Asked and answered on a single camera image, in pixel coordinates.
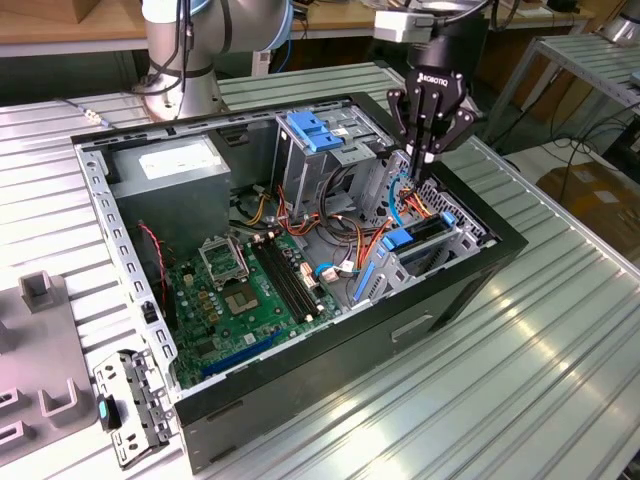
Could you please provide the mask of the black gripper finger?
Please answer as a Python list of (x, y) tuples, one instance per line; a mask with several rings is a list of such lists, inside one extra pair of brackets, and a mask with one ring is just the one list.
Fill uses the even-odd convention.
[(406, 92), (390, 89), (387, 93), (391, 116), (403, 138), (405, 151), (411, 159), (411, 174), (419, 175), (422, 169), (424, 125), (421, 117), (423, 93), (421, 89)]
[(428, 139), (424, 145), (424, 163), (433, 163), (444, 153), (461, 146), (473, 133), (478, 121), (478, 107), (470, 96), (449, 116), (437, 114), (428, 129)]

